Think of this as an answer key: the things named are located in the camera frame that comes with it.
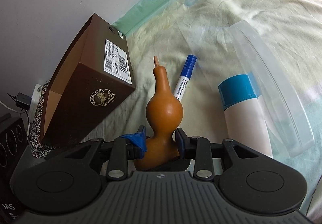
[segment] bed sheet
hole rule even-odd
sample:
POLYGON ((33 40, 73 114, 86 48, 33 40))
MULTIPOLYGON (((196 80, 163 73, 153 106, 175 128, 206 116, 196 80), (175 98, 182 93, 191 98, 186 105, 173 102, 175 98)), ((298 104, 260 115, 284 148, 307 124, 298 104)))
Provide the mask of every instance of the bed sheet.
MULTIPOLYGON (((144 4, 138 7, 144 11, 144 4)), ((188 136, 221 142, 228 137, 218 85, 242 68, 226 29, 246 20, 280 61, 297 90, 315 137, 314 146, 286 158, 273 156, 298 171, 308 182, 301 211, 306 214, 322 173, 322 0, 170 0, 127 33, 136 91, 115 109, 88 138, 110 141, 147 126, 145 108, 154 94, 153 56, 167 69, 172 89, 188 54, 198 60, 182 100, 180 127, 188 136)), ((122 19, 116 26, 123 27, 122 19)), ((308 216, 319 216, 318 202, 308 216)))

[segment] brown cardboard box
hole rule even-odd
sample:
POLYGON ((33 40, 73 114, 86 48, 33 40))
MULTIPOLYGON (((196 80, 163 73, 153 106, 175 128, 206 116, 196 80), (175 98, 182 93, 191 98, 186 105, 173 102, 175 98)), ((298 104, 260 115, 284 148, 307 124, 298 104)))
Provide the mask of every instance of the brown cardboard box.
POLYGON ((94 14, 49 82, 40 140, 56 147, 78 143, 134 90, 125 36, 94 14))

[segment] orange gourd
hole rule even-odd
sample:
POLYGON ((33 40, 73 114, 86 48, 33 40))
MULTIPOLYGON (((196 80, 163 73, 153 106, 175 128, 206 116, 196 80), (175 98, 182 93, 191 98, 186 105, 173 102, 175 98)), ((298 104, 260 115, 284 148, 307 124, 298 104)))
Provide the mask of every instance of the orange gourd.
POLYGON ((154 64, 156 90, 146 109, 154 135, 147 139, 148 151, 144 158, 134 161, 137 170, 151 169, 179 156, 172 134, 181 123, 183 108, 180 101, 173 96, 165 67, 160 66, 156 56, 154 64))

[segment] marker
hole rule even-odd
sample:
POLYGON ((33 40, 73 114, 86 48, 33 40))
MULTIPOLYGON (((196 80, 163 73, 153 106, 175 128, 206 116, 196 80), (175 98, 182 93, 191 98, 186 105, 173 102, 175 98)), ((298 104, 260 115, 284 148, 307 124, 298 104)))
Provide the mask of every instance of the marker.
POLYGON ((189 79, 192 75, 192 70, 194 69, 194 64, 196 63, 197 57, 194 55, 188 55, 185 65, 180 74, 180 78, 177 86, 175 87, 173 95, 181 102, 183 94, 186 90, 189 79))

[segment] black power adapter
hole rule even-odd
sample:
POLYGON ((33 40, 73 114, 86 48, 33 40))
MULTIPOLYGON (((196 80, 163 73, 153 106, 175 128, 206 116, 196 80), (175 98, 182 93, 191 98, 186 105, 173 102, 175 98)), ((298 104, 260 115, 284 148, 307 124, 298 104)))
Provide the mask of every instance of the black power adapter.
POLYGON ((30 103, 31 103, 31 97, 18 93, 16 98, 16 106, 23 109, 23 110, 29 110, 30 109, 30 103))

